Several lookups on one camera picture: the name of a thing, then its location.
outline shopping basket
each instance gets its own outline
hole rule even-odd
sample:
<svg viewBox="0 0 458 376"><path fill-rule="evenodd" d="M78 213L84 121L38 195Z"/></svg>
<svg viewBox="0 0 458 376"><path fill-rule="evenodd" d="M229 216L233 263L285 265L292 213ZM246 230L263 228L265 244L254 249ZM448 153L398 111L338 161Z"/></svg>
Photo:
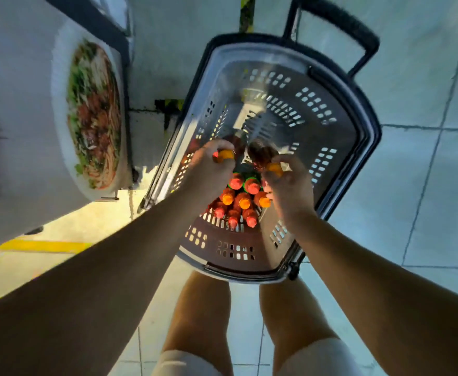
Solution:
<svg viewBox="0 0 458 376"><path fill-rule="evenodd" d="M364 49L345 73L323 54L296 43L301 11L332 23ZM328 219L381 138L367 98L354 82L379 39L326 0L292 0L283 37L226 34L208 43L176 130L145 197L148 208L182 184L194 151L233 127L270 141L307 166L319 216ZM230 281L263 283L296 277L304 258L275 209L258 209L259 224L234 230L211 212L182 238L178 256Z"/></svg>

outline hand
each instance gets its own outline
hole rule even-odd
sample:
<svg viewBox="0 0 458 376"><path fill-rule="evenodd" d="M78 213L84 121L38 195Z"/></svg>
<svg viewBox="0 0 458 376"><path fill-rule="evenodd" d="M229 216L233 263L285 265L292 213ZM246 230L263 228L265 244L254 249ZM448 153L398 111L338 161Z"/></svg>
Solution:
<svg viewBox="0 0 458 376"><path fill-rule="evenodd" d="M195 195L206 205L217 199L227 187L235 167L233 159L226 159L222 163L213 161L213 154L222 149L234 150L234 145L225 140L213 140L198 149L182 183L182 188L189 195Z"/></svg>
<svg viewBox="0 0 458 376"><path fill-rule="evenodd" d="M278 215L287 225L308 215L315 216L313 185L304 164L292 154L278 155L272 161L288 163L292 170L285 171L281 177L271 171L263 174L263 189L274 201Z"/></svg>

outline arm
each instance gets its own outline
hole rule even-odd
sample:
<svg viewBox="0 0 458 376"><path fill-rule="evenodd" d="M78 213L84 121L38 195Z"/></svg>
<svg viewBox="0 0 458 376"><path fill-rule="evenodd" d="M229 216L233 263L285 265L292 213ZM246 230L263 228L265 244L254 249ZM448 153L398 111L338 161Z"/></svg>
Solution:
<svg viewBox="0 0 458 376"><path fill-rule="evenodd" d="M234 161L212 160L222 147L196 152L182 188L138 219L0 299L0 374L107 375L181 237L229 181Z"/></svg>
<svg viewBox="0 0 458 376"><path fill-rule="evenodd" d="M289 230L378 363L390 376L458 375L458 295L368 251L314 212L313 188L293 171L266 174Z"/></svg>

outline plate of noodles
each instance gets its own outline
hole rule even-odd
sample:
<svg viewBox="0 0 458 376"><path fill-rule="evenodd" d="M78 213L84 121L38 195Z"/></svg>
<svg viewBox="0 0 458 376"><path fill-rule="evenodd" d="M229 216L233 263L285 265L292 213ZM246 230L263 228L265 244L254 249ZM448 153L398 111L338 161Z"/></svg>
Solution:
<svg viewBox="0 0 458 376"><path fill-rule="evenodd" d="M89 199L115 190L124 152L121 82L109 46L68 21L53 50L52 104L64 162Z"/></svg>

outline white shorts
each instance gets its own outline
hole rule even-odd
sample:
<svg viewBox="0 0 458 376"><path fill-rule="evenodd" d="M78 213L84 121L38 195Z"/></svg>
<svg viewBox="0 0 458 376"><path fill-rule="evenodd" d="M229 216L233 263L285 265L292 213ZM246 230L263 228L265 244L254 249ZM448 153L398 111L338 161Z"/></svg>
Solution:
<svg viewBox="0 0 458 376"><path fill-rule="evenodd" d="M302 348L287 359L276 376L363 376L345 343L323 339ZM205 359L183 351L166 351L152 376L221 376Z"/></svg>

